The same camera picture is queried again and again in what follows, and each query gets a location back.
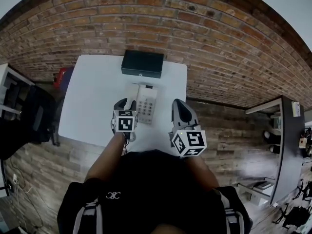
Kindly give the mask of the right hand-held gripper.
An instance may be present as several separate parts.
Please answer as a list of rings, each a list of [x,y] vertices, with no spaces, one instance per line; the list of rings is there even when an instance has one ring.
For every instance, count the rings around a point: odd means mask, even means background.
[[[198,124],[195,111],[184,101],[172,103],[173,130],[169,132],[171,148],[181,158],[199,156],[207,148],[206,133]]]

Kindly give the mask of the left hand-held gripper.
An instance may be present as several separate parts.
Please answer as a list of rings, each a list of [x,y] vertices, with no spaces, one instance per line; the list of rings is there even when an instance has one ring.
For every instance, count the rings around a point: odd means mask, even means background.
[[[130,109],[124,110],[127,100],[127,98],[121,99],[114,105],[112,126],[116,132],[131,133],[137,126],[137,102],[133,100]]]

